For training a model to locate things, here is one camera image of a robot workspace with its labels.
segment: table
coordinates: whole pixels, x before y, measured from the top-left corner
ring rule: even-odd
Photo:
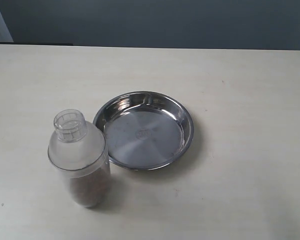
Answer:
[[[111,165],[95,209],[47,158],[61,110],[154,91],[193,117],[159,170]],[[0,240],[300,240],[300,51],[0,45]]]

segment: clear plastic lid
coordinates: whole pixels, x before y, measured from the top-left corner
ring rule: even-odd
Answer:
[[[95,163],[103,154],[106,142],[100,130],[75,109],[58,113],[50,138],[50,161],[61,170],[75,171]]]

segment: embossed logo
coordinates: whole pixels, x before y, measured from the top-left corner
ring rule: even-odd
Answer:
[[[141,128],[135,132],[135,136],[137,139],[146,140],[151,137],[151,131],[146,128]]]

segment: metal plate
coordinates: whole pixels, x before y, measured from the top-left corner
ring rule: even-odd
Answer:
[[[93,124],[105,135],[110,161],[132,170],[169,165],[186,152],[194,135],[191,116],[180,103],[149,91],[115,97]]]

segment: table surface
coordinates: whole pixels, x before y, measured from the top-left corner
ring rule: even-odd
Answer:
[[[154,171],[111,165],[74,203],[47,158],[53,118],[111,98],[181,102],[195,133]],[[300,51],[0,45],[0,240],[300,240]]]

